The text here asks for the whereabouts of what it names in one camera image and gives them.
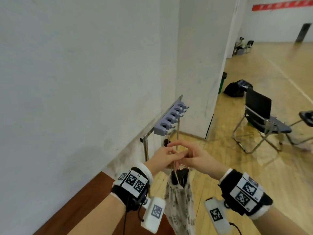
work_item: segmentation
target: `red banner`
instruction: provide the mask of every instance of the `red banner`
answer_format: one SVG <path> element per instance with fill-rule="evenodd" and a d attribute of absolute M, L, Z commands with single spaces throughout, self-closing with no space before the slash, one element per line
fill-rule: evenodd
<path fill-rule="evenodd" d="M 283 8 L 293 8 L 293 7 L 311 7 L 313 6 L 313 0 L 294 0 L 294 1 L 283 1 L 270 4 L 258 4 L 253 5 L 252 11 L 267 11 L 276 10 Z"/>

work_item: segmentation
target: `chair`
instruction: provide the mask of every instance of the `chair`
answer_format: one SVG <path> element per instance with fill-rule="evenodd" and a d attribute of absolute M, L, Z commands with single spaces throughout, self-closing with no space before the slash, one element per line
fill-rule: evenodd
<path fill-rule="evenodd" d="M 283 122 L 276 119 L 276 117 L 270 115 L 272 107 L 272 100 L 266 96 L 257 93 L 252 89 L 247 90 L 246 103 L 245 103 L 245 114 L 241 118 L 240 122 L 233 131 L 233 139 L 239 144 L 239 146 L 247 154 L 252 154 L 264 141 L 268 142 L 274 149 L 281 151 L 272 142 L 270 142 L 267 137 L 271 134 L 279 135 L 279 144 L 282 145 L 283 134 L 291 133 L 291 128 L 284 124 Z M 248 122 L 258 130 L 261 135 L 262 140 L 248 152 L 245 147 L 237 140 L 235 137 L 235 132 L 241 125 L 241 122 L 246 118 Z"/>
<path fill-rule="evenodd" d="M 245 49 L 246 49 L 246 54 L 248 53 L 251 53 L 251 49 L 252 49 L 252 46 L 253 46 L 253 43 L 254 43 L 254 40 L 249 40 Z"/>
<path fill-rule="evenodd" d="M 293 125 L 295 125 L 295 124 L 297 124 L 297 123 L 300 123 L 300 122 L 302 122 L 302 121 L 303 121 L 307 126 L 313 127 L 313 110 L 301 111 L 301 112 L 299 112 L 299 116 L 300 116 L 301 119 L 300 119 L 299 121 L 297 121 L 297 122 L 291 124 L 290 127 L 293 126 Z M 306 142 L 306 141 L 309 141 L 309 140 L 312 140 L 312 139 L 313 139 L 313 137 L 311 137 L 311 138 L 307 138 L 306 140 L 303 140 L 303 141 L 301 141 L 301 142 L 295 143 L 295 142 L 293 142 L 293 141 L 291 140 L 291 138 L 289 137 L 289 135 L 286 135 L 286 136 L 287 136 L 289 142 L 290 142 L 292 145 L 298 145 L 298 144 L 301 144 L 301 143 L 304 143 L 304 142 Z"/>

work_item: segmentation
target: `human hand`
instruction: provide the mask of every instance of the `human hand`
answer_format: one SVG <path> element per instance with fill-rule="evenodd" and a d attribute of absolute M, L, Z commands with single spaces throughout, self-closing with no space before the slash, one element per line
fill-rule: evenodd
<path fill-rule="evenodd" d="M 186 156 L 178 160 L 180 164 L 192 167 L 216 180 L 220 180 L 227 172 L 228 168 L 225 165 L 200 148 L 197 143 L 178 140 L 169 143 L 167 146 L 173 147 L 177 145 L 188 148 L 188 150 L 185 151 Z"/>
<path fill-rule="evenodd" d="M 165 169 L 170 163 L 182 159 L 186 156 L 186 152 L 177 152 L 174 148 L 161 147 L 153 157 L 144 164 L 150 170 L 151 174 L 155 176 L 159 171 Z"/>

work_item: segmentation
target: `green trash bin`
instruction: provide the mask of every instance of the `green trash bin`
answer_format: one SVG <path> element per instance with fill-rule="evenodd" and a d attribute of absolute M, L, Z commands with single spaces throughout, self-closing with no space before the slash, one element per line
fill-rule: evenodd
<path fill-rule="evenodd" d="M 224 80 L 227 78 L 227 73 L 223 72 L 222 80 L 221 80 L 221 85 L 219 86 L 219 91 L 218 93 L 220 94 L 223 88 Z"/>

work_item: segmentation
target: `doorway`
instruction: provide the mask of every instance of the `doorway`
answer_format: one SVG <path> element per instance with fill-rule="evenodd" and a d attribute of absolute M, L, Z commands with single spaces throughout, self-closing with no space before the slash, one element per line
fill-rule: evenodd
<path fill-rule="evenodd" d="M 312 23 L 305 23 L 303 24 L 301 30 L 300 30 L 300 33 L 296 39 L 296 42 L 297 43 L 301 43 L 303 40 L 304 40 L 304 37 L 306 36 L 310 26 L 311 26 Z"/>

